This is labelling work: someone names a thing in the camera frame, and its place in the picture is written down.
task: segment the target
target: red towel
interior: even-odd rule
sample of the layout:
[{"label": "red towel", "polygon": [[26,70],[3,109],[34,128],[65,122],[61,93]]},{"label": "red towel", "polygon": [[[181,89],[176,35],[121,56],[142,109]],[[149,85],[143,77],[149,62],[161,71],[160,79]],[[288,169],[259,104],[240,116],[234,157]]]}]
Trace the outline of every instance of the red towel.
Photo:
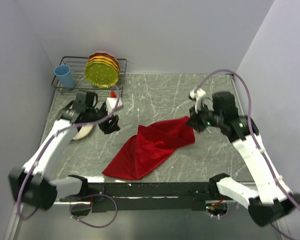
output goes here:
[{"label": "red towel", "polygon": [[181,147],[195,142],[194,131],[186,126],[189,117],[139,125],[138,132],[120,149],[102,172],[105,176],[139,180],[162,164]]}]

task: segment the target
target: stack of plates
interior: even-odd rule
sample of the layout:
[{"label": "stack of plates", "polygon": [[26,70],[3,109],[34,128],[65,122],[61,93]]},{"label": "stack of plates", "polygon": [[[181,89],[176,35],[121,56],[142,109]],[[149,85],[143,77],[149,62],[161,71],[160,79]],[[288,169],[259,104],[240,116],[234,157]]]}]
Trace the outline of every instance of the stack of plates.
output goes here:
[{"label": "stack of plates", "polygon": [[119,62],[112,54],[97,51],[89,56],[85,66],[86,79],[99,88],[111,88],[119,80]]}]

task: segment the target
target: marble tabletop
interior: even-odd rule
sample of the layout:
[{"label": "marble tabletop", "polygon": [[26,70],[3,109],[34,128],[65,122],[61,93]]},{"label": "marble tabletop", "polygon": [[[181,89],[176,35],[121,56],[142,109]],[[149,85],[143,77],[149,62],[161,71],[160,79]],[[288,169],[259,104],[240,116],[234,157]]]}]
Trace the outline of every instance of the marble tabletop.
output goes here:
[{"label": "marble tabletop", "polygon": [[[188,116],[192,105],[188,99],[189,91],[203,78],[202,74],[127,74],[122,96],[124,108],[118,113],[121,130],[105,135],[94,127],[86,138],[70,142],[60,156],[51,180],[70,174],[87,177],[93,182],[118,180],[104,176],[102,171],[124,143],[137,133],[138,125],[148,126],[154,122]],[[219,91],[229,91],[237,96],[229,75],[213,77],[202,89],[208,97]],[[56,93],[43,134],[45,137],[57,113],[74,98],[75,95]],[[238,98],[236,101],[241,112]],[[219,129],[210,127],[200,134],[195,132],[194,144],[177,149],[139,182],[202,182],[220,173],[229,174],[239,182],[253,181],[237,150]]]}]

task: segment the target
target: black wire rack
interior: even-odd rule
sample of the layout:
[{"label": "black wire rack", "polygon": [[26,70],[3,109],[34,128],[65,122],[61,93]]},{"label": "black wire rack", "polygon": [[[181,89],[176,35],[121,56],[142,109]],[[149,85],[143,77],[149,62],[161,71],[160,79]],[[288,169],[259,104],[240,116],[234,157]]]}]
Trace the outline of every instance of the black wire rack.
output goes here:
[{"label": "black wire rack", "polygon": [[[117,59],[120,65],[119,80],[116,86],[119,89],[119,94],[122,97],[124,85],[126,81],[126,71],[128,61],[125,58]],[[85,69],[88,58],[82,56],[64,56],[59,65],[68,65],[71,68],[74,89],[68,89],[64,87],[56,76],[54,76],[51,85],[62,95],[75,95],[78,91],[91,91],[98,94],[98,96],[108,97],[111,88],[101,88],[94,86],[91,82],[86,79]]]}]

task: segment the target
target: cup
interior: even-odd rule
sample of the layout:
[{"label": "cup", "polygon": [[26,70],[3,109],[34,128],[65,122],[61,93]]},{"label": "cup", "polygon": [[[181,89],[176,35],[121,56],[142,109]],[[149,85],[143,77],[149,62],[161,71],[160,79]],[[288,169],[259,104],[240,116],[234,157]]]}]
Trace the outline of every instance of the cup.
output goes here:
[{"label": "cup", "polygon": [[65,88],[73,89],[75,87],[75,81],[71,73],[71,68],[68,65],[57,66],[54,69],[54,74]]}]

